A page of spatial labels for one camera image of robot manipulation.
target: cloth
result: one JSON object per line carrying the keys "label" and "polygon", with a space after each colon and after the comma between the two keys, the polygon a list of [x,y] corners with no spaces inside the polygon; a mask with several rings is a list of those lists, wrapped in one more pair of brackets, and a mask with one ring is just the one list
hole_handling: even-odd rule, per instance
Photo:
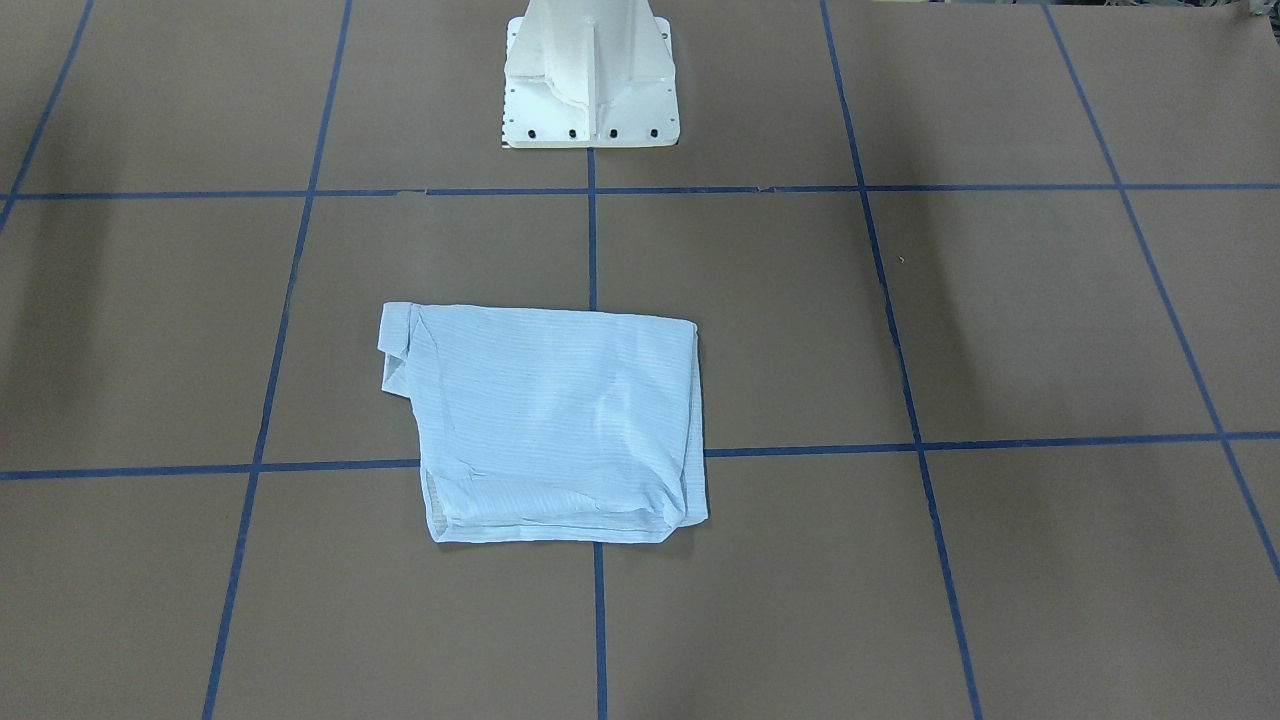
{"label": "cloth", "polygon": [[436,542],[660,542],[707,519],[692,323],[389,302],[378,348]]}

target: blue tape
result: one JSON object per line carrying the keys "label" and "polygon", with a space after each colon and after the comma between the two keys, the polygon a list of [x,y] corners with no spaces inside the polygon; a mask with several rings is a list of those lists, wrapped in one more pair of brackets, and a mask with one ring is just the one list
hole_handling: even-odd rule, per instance
{"label": "blue tape", "polygon": [[876,452],[915,452],[909,442],[877,445],[801,445],[790,447],[724,447],[708,448],[704,457],[782,457],[796,455],[869,455]]}
{"label": "blue tape", "polygon": [[444,187],[444,188],[426,188],[424,191],[426,195],[586,195],[588,190],[582,187]]}
{"label": "blue tape", "polygon": [[1261,432],[1261,433],[1252,433],[1252,432],[1226,433],[1226,437],[1230,441],[1238,441],[1238,439],[1244,439],[1244,441],[1252,441],[1252,439],[1280,439],[1280,430],[1276,430],[1276,432]]}
{"label": "blue tape", "polygon": [[856,184],[776,184],[764,192],[858,192]]}
{"label": "blue tape", "polygon": [[599,310],[599,273],[596,270],[595,204],[599,190],[595,187],[595,149],[586,149],[586,266],[590,288],[588,290],[588,309]]}
{"label": "blue tape", "polygon": [[1280,182],[1126,182],[1125,190],[1280,190]]}
{"label": "blue tape", "polygon": [[[262,421],[257,433],[257,442],[253,446],[253,464],[262,462],[262,454],[266,448],[266,436],[271,424],[271,407],[275,402],[275,387],[280,377],[280,363],[284,357],[284,341],[289,331],[289,305],[293,300],[293,290],[298,282],[298,266],[302,261],[302,251],[306,247],[307,228],[311,222],[311,208],[315,205],[316,184],[320,179],[320,164],[324,160],[325,137],[329,133],[329,118],[333,114],[333,101],[338,92],[338,77],[342,72],[342,56],[347,45],[347,28],[351,24],[351,4],[346,0],[342,9],[342,24],[338,28],[338,47],[334,51],[333,70],[329,76],[329,91],[325,95],[324,113],[320,117],[320,129],[316,137],[315,156],[311,160],[311,176],[307,181],[306,201],[302,205],[302,220],[298,223],[298,237],[293,247],[293,261],[289,266],[289,282],[284,290],[284,304],[280,309],[280,327],[275,337],[275,351],[271,357],[271,373],[266,382],[266,395],[262,398]],[[218,701],[218,684],[221,679],[223,659],[227,653],[227,638],[230,633],[232,615],[236,610],[236,592],[239,588],[239,573],[244,561],[244,547],[248,541],[250,523],[253,518],[253,500],[257,496],[259,473],[250,473],[248,483],[244,487],[244,505],[241,510],[239,532],[236,536],[236,553],[232,556],[230,577],[227,582],[227,598],[223,602],[223,616],[218,625],[218,642],[214,647],[214,661],[209,669],[209,687],[205,691],[204,720],[212,720],[214,705]]]}
{"label": "blue tape", "polygon": [[305,190],[195,190],[173,192],[24,192],[18,196],[18,200],[223,200],[306,196]]}
{"label": "blue tape", "polygon": [[872,184],[868,192],[1043,192],[1115,190],[1111,183],[1027,183],[1027,184]]}
{"label": "blue tape", "polygon": [[924,448],[933,452],[933,451],[951,451],[951,450],[1016,450],[1021,447],[1105,447],[1111,445],[1167,445],[1167,443],[1188,443],[1188,442],[1217,442],[1217,439],[1219,437],[1213,433],[966,439],[966,441],[927,442],[924,443]]}
{"label": "blue tape", "polygon": [[67,73],[72,69],[72,63],[76,61],[76,54],[79,53],[81,40],[84,38],[84,27],[88,24],[88,17],[93,12],[93,0],[86,0],[84,9],[81,10],[79,23],[76,24],[76,35],[72,36],[72,45],[67,49],[67,56],[63,59],[63,67],[58,70],[58,79],[54,81],[54,88],[49,92],[49,100],[45,102],[45,109],[40,113],[40,120],[36,122],[36,129],[31,133],[31,141],[27,142],[27,151],[22,156],[22,164],[18,165],[18,174],[13,178],[13,186],[9,188],[9,195],[5,197],[4,208],[0,208],[0,233],[4,232],[6,224],[9,224],[9,215],[13,213],[13,205],[18,200],[18,193],[22,191],[22,183],[27,181],[27,173],[31,172],[31,161],[36,156],[36,147],[40,146],[40,138],[45,136],[45,128],[49,126],[49,117],[54,114],[54,105],[58,104],[58,97],[63,94],[63,86],[67,85]]}
{"label": "blue tape", "polygon": [[762,192],[755,186],[705,186],[705,187],[598,187],[598,195],[736,195]]}
{"label": "blue tape", "polygon": [[379,190],[317,190],[316,197],[396,197],[397,195],[426,195],[425,187],[385,187]]}
{"label": "blue tape", "polygon": [[595,715],[609,720],[609,673],[604,642],[604,544],[591,543],[595,566]]}
{"label": "blue tape", "polygon": [[393,470],[399,468],[417,468],[421,461],[417,457],[403,457],[394,460],[323,460],[319,462],[262,462],[260,473],[311,473],[330,470]]}
{"label": "blue tape", "polygon": [[982,701],[978,696],[978,682],[974,678],[973,661],[969,656],[969,641],[964,629],[964,618],[960,614],[960,600],[956,596],[955,580],[951,575],[951,557],[947,552],[946,537],[942,532],[942,519],[938,515],[938,503],[933,492],[933,479],[929,474],[928,456],[920,437],[920,423],[915,411],[915,401],[911,396],[911,380],[906,369],[906,355],[902,352],[902,342],[897,331],[897,320],[893,315],[893,299],[888,288],[888,278],[884,274],[884,260],[881,256],[879,238],[876,233],[876,219],[872,215],[870,196],[867,192],[867,178],[863,173],[861,155],[858,151],[858,140],[854,133],[854,118],[849,109],[849,99],[845,94],[845,78],[840,72],[840,56],[836,53],[836,38],[831,31],[831,14],[827,9],[827,0],[819,3],[822,9],[822,24],[827,35],[827,53],[831,55],[831,69],[836,77],[836,91],[840,94],[840,109],[845,117],[845,133],[849,136],[849,154],[854,163],[854,176],[858,181],[859,199],[863,206],[863,218],[867,222],[867,236],[870,242],[872,255],[876,260],[876,278],[879,281],[881,292],[884,296],[884,320],[888,324],[888,333],[893,341],[893,351],[897,355],[899,372],[902,378],[902,400],[906,404],[906,415],[911,423],[911,439],[914,441],[916,461],[920,468],[920,483],[924,489],[924,498],[929,509],[929,521],[933,524],[933,542],[937,546],[938,564],[942,569],[942,584],[947,592],[947,605],[951,609],[951,624],[955,629],[956,647],[960,651],[960,662],[964,669],[965,685],[969,691],[969,706],[974,720],[982,720]]}
{"label": "blue tape", "polygon": [[237,465],[154,465],[145,468],[68,468],[58,470],[0,470],[5,480],[74,480],[104,478],[148,478],[161,475],[239,475],[253,470],[248,462]]}
{"label": "blue tape", "polygon": [[1142,231],[1142,223],[1138,222],[1138,214],[1133,209],[1133,202],[1129,200],[1129,193],[1125,190],[1124,183],[1120,182],[1120,172],[1116,169],[1115,160],[1111,156],[1111,149],[1107,146],[1107,141],[1102,137],[1102,127],[1098,124],[1098,118],[1093,114],[1093,106],[1089,105],[1089,99],[1084,94],[1084,86],[1080,83],[1080,76],[1075,72],[1075,65],[1071,63],[1071,55],[1066,50],[1066,42],[1062,41],[1062,33],[1057,29],[1057,23],[1053,22],[1053,13],[1050,12],[1048,5],[1042,5],[1041,9],[1044,12],[1044,19],[1048,22],[1050,32],[1053,35],[1053,41],[1057,42],[1059,53],[1062,55],[1062,61],[1066,64],[1066,72],[1071,76],[1071,83],[1075,86],[1075,92],[1080,97],[1080,104],[1084,106],[1084,114],[1089,118],[1089,124],[1093,127],[1093,135],[1098,140],[1098,147],[1102,149],[1102,158],[1107,163],[1107,168],[1111,170],[1111,177],[1115,179],[1117,190],[1120,192],[1120,200],[1124,202],[1125,213],[1129,215],[1129,223],[1133,224],[1133,232],[1138,237],[1138,246],[1142,249],[1142,255],[1147,260],[1147,269],[1151,272],[1151,279],[1156,283],[1156,290],[1160,292],[1160,301],[1165,305],[1165,313],[1169,315],[1169,322],[1174,327],[1174,333],[1178,336],[1178,345],[1183,348],[1183,356],[1187,359],[1187,366],[1192,370],[1192,377],[1196,379],[1196,387],[1199,389],[1201,398],[1204,401],[1204,409],[1208,411],[1208,416],[1213,423],[1213,429],[1217,433],[1217,438],[1222,445],[1222,452],[1226,455],[1226,462],[1231,468],[1231,474],[1235,477],[1235,484],[1240,489],[1240,496],[1244,500],[1244,505],[1249,511],[1249,516],[1253,519],[1253,527],[1258,533],[1258,538],[1262,541],[1262,548],[1267,553],[1267,560],[1271,561],[1271,571],[1275,574],[1276,580],[1280,580],[1280,556],[1276,555],[1275,544],[1271,542],[1271,534],[1267,532],[1266,523],[1262,520],[1262,514],[1258,512],[1258,506],[1253,501],[1253,493],[1249,491],[1249,483],[1244,479],[1244,473],[1240,471],[1240,464],[1235,459],[1235,451],[1231,450],[1231,442],[1222,425],[1222,420],[1217,414],[1217,407],[1213,406],[1213,398],[1210,396],[1208,384],[1204,382],[1204,375],[1201,373],[1199,364],[1196,361],[1196,355],[1192,352],[1190,342],[1187,340],[1187,333],[1183,331],[1183,324],[1178,319],[1178,313],[1174,310],[1172,299],[1169,296],[1169,291],[1165,288],[1165,281],[1160,277],[1160,268],[1156,266],[1156,258],[1151,252],[1151,246],[1147,243],[1147,236]]}

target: folded shirt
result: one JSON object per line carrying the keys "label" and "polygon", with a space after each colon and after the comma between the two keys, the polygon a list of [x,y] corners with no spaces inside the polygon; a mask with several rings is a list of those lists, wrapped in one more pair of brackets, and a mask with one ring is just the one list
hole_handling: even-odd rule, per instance
{"label": "folded shirt", "polygon": [[660,542],[707,519],[692,323],[388,302],[378,348],[436,542]]}

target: floor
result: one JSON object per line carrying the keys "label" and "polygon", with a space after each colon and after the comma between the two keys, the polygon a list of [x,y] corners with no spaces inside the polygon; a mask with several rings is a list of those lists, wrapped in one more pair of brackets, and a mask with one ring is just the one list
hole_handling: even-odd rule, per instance
{"label": "floor", "polygon": [[[588,152],[522,0],[0,3],[0,715],[1275,716],[1266,20],[653,4]],[[695,320],[710,520],[434,544],[392,300]]]}

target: blue tape line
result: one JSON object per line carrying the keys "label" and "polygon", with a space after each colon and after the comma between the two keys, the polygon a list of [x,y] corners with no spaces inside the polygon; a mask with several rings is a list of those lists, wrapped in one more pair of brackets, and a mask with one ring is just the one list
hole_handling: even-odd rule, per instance
{"label": "blue tape line", "polygon": [[[867,192],[1043,192],[1043,191],[1091,191],[1091,190],[1135,191],[1248,191],[1280,190],[1280,183],[1238,182],[1238,183],[956,183],[956,184],[869,184]],[[769,187],[750,186],[705,186],[705,187],[599,187],[596,195],[741,195],[741,193],[840,193],[858,192],[855,184],[776,184]],[[380,187],[380,188],[332,188],[316,190],[316,197],[396,197],[399,195],[449,196],[503,196],[503,195],[588,195],[586,187]],[[306,197],[306,190],[175,190],[141,192],[19,192],[0,195],[0,202],[14,201],[60,201],[60,200],[223,200],[237,197]]]}
{"label": "blue tape line", "polygon": [[1165,313],[1169,315],[1169,322],[1174,327],[1174,333],[1178,336],[1178,343],[1183,348],[1183,356],[1187,359],[1187,365],[1192,370],[1192,377],[1196,378],[1196,387],[1199,388],[1201,398],[1204,401],[1204,409],[1208,411],[1210,419],[1213,421],[1213,429],[1222,445],[1222,452],[1226,455],[1226,462],[1231,468],[1231,474],[1235,475],[1235,484],[1240,489],[1240,496],[1244,498],[1244,505],[1249,511],[1249,516],[1253,518],[1253,527],[1258,532],[1258,538],[1262,541],[1262,547],[1267,553],[1267,559],[1271,561],[1271,571],[1275,574],[1276,580],[1280,580],[1280,556],[1276,555],[1275,544],[1271,542],[1271,534],[1267,532],[1267,525],[1262,520],[1262,514],[1258,512],[1258,506],[1253,501],[1253,493],[1249,491],[1249,483],[1244,479],[1244,473],[1240,471],[1240,464],[1235,459],[1235,451],[1231,450],[1231,442],[1226,434],[1226,428],[1222,425],[1222,420],[1217,414],[1217,407],[1213,406],[1213,398],[1210,397],[1208,384],[1204,382],[1204,375],[1201,373],[1199,364],[1196,361],[1196,355],[1192,352],[1190,342],[1187,340],[1187,333],[1183,332],[1183,324],[1178,319],[1178,313],[1174,310],[1172,299],[1169,296],[1169,291],[1165,288],[1165,281],[1160,277],[1160,268],[1156,266],[1156,258],[1151,252],[1151,246],[1147,243],[1147,236],[1142,231],[1142,224],[1138,222],[1138,214],[1133,209],[1133,202],[1129,201],[1129,193],[1125,191],[1125,186],[1120,182],[1120,172],[1116,169],[1115,160],[1111,156],[1111,149],[1107,146],[1107,141],[1102,137],[1102,127],[1098,124],[1098,118],[1093,114],[1093,106],[1089,105],[1089,99],[1084,94],[1084,86],[1080,83],[1080,77],[1075,72],[1075,65],[1071,63],[1071,55],[1066,50],[1066,42],[1062,41],[1062,33],[1057,29],[1057,23],[1053,22],[1053,13],[1050,12],[1048,5],[1042,5],[1041,9],[1044,12],[1044,19],[1048,22],[1048,28],[1053,33],[1053,41],[1057,42],[1059,53],[1062,54],[1062,61],[1066,64],[1066,72],[1071,76],[1071,83],[1075,86],[1075,92],[1080,97],[1080,104],[1084,106],[1084,114],[1089,118],[1089,124],[1093,126],[1093,135],[1098,138],[1098,147],[1102,149],[1102,156],[1107,161],[1107,168],[1111,170],[1111,177],[1115,179],[1116,186],[1120,192],[1120,200],[1124,201],[1125,213],[1129,215],[1129,222],[1133,224],[1133,232],[1138,237],[1138,246],[1142,249],[1142,255],[1147,260],[1147,269],[1151,272],[1151,279],[1156,283],[1156,290],[1160,292],[1160,301],[1165,305]]}
{"label": "blue tape line", "polygon": [[703,452],[704,457],[785,457],[794,455],[869,455],[874,452],[915,452],[909,442],[876,445],[800,445],[790,447],[723,447]]}
{"label": "blue tape line", "polygon": [[858,192],[856,184],[776,184],[764,192]]}
{"label": "blue tape line", "polygon": [[223,200],[306,196],[305,190],[196,190],[173,192],[24,192],[18,196],[18,200]]}
{"label": "blue tape line", "polygon": [[942,519],[938,515],[938,503],[933,492],[933,479],[929,475],[928,455],[920,436],[920,423],[915,411],[915,401],[911,397],[911,380],[906,369],[906,355],[902,352],[902,342],[897,331],[897,320],[893,315],[893,299],[888,290],[888,278],[884,274],[884,260],[881,256],[879,238],[876,233],[876,219],[872,215],[870,196],[867,192],[867,177],[863,173],[861,155],[858,151],[858,140],[854,133],[854,118],[849,109],[849,99],[845,94],[845,78],[840,72],[840,56],[836,53],[836,38],[831,29],[831,14],[827,9],[827,0],[820,0],[822,24],[827,35],[827,53],[831,55],[831,69],[836,78],[836,91],[840,94],[840,109],[845,117],[845,133],[849,136],[849,154],[854,163],[854,176],[858,181],[858,196],[863,205],[863,218],[867,222],[867,236],[870,242],[872,255],[876,260],[876,279],[879,281],[881,292],[884,296],[884,320],[888,324],[890,337],[893,340],[893,351],[897,355],[899,372],[902,378],[902,400],[906,404],[906,416],[911,423],[911,439],[914,441],[916,461],[920,468],[920,483],[924,488],[924,498],[929,509],[929,521],[933,524],[933,543],[937,546],[938,564],[942,569],[942,584],[947,592],[947,605],[951,609],[951,624],[955,629],[956,647],[960,651],[960,662],[964,669],[965,685],[969,691],[969,706],[974,720],[982,720],[982,701],[978,696],[978,683],[974,678],[973,661],[969,656],[969,641],[964,630],[964,618],[960,614],[960,600],[956,596],[955,579],[951,575],[951,557],[947,552],[947,541],[942,533]]}
{"label": "blue tape line", "polygon": [[[315,204],[316,184],[320,179],[320,164],[324,160],[325,137],[329,133],[329,118],[333,114],[333,100],[338,92],[338,77],[342,72],[342,56],[347,45],[347,27],[351,24],[351,4],[346,0],[342,8],[342,24],[338,28],[338,47],[334,51],[333,70],[329,74],[329,91],[325,95],[324,113],[320,115],[320,131],[316,137],[315,156],[311,160],[311,177],[307,181],[306,202],[302,205],[302,220],[298,223],[298,237],[293,247],[293,261],[289,266],[289,282],[284,290],[284,304],[280,309],[280,327],[275,336],[275,352],[271,357],[271,373],[266,382],[266,395],[262,398],[262,421],[253,446],[253,464],[262,462],[266,450],[266,434],[271,424],[271,406],[275,402],[275,387],[280,377],[280,363],[284,357],[284,340],[289,331],[289,305],[293,301],[293,288],[298,282],[298,265],[306,247],[307,227],[311,222],[311,208]],[[253,516],[253,498],[257,495],[259,473],[250,473],[244,487],[244,505],[241,510],[239,533],[236,536],[236,553],[232,556],[230,578],[227,582],[227,600],[223,603],[223,618],[218,625],[218,643],[214,647],[214,661],[209,670],[209,687],[205,692],[204,720],[212,720],[214,705],[218,700],[218,684],[221,679],[223,657],[227,653],[227,638],[230,633],[232,615],[236,609],[236,592],[239,587],[241,566],[244,561],[244,546],[248,541],[250,521]]]}
{"label": "blue tape line", "polygon": [[598,187],[598,195],[736,195],[764,192],[755,186],[707,186],[707,187]]}
{"label": "blue tape line", "polygon": [[36,147],[40,146],[40,138],[45,136],[45,128],[49,126],[49,117],[54,114],[54,105],[58,102],[58,96],[63,94],[63,85],[67,83],[67,73],[70,72],[76,54],[79,51],[81,40],[84,37],[84,27],[88,24],[88,17],[92,12],[93,0],[87,0],[84,9],[81,10],[79,23],[76,26],[76,35],[72,36],[72,45],[67,49],[67,56],[63,59],[63,67],[58,70],[58,79],[54,81],[54,88],[49,92],[45,109],[40,113],[40,120],[36,122],[36,129],[31,133],[31,141],[27,142],[27,152],[23,154],[22,164],[18,165],[18,174],[13,178],[13,186],[9,188],[9,196],[5,197],[4,208],[0,209],[0,233],[4,232],[4,227],[9,223],[13,204],[18,200],[22,183],[27,181],[27,173],[31,172],[31,161],[36,156]]}
{"label": "blue tape line", "polygon": [[[586,236],[588,236],[588,275],[590,291],[588,307],[599,310],[599,283],[596,273],[596,234],[595,234],[595,149],[586,149]],[[604,643],[604,546],[593,543],[595,574],[595,712],[599,720],[609,717],[608,657]]]}
{"label": "blue tape line", "polygon": [[393,470],[399,468],[417,468],[421,461],[417,457],[403,457],[394,460],[321,460],[319,462],[262,462],[261,473],[308,473],[329,470]]}
{"label": "blue tape line", "polygon": [[1111,183],[1028,183],[1028,184],[872,184],[868,192],[1043,192],[1115,190]]}
{"label": "blue tape line", "polygon": [[1262,433],[1226,433],[1228,439],[1280,439],[1280,432],[1262,432]]}
{"label": "blue tape line", "polygon": [[239,475],[253,470],[248,462],[237,465],[155,465],[146,468],[68,468],[61,470],[3,470],[4,480],[74,480],[100,478],[146,478],[159,475]]}
{"label": "blue tape line", "polygon": [[[1280,430],[1245,430],[1226,433],[1231,441],[1280,441]],[[1181,433],[1156,436],[1097,436],[1097,437],[1050,437],[1050,438],[1007,438],[1007,439],[961,439],[934,441],[923,443],[929,452],[954,450],[1016,450],[1037,447],[1105,447],[1116,445],[1180,445],[1194,442],[1217,442],[1215,433]],[[864,455],[877,452],[915,452],[915,445],[868,443],[868,445],[801,445],[771,447],[719,447],[707,448],[704,457],[777,457],[796,455]],[[385,470],[398,468],[417,468],[416,457],[381,460],[317,460],[300,462],[252,462],[224,465],[146,465],[133,468],[67,468],[44,470],[0,470],[0,480],[61,480],[79,478],[136,478],[155,475],[223,475],[257,471],[303,473],[329,470]]]}
{"label": "blue tape line", "polygon": [[426,195],[586,195],[582,187],[443,187],[426,188]]}
{"label": "blue tape line", "polygon": [[1124,187],[1125,190],[1280,190],[1280,182],[1128,182]]}
{"label": "blue tape line", "polygon": [[209,669],[209,687],[205,689],[204,720],[212,720],[214,702],[218,700],[218,683],[223,676],[223,659],[227,655],[227,638],[232,629],[232,612],[236,607],[236,592],[239,589],[239,570],[244,562],[244,546],[248,539],[248,524],[253,518],[253,498],[257,496],[257,473],[250,473],[244,486],[244,505],[241,507],[241,521],[236,532],[236,552],[232,555],[232,571],[227,580],[227,596],[223,598],[223,616],[218,621],[218,642],[214,646],[214,662]]}
{"label": "blue tape line", "polygon": [[604,544],[591,543],[595,565],[595,716],[609,720],[609,673],[604,643]]}
{"label": "blue tape line", "polygon": [[170,475],[239,475],[244,473],[306,473],[330,470],[389,470],[417,468],[416,457],[392,460],[320,460],[312,462],[252,462],[223,465],[146,465],[137,468],[65,468],[50,470],[0,470],[5,480],[74,480],[109,478],[146,478]]}
{"label": "blue tape line", "polygon": [[586,263],[590,288],[588,309],[599,310],[599,273],[596,270],[595,202],[599,188],[595,187],[595,149],[586,149]]}
{"label": "blue tape line", "polygon": [[1184,433],[1160,436],[1110,436],[1110,437],[1056,437],[1056,438],[1014,438],[1014,439],[965,439],[927,442],[924,448],[933,451],[950,450],[1016,450],[1020,447],[1105,447],[1111,445],[1169,445],[1188,442],[1217,442],[1213,433]]}

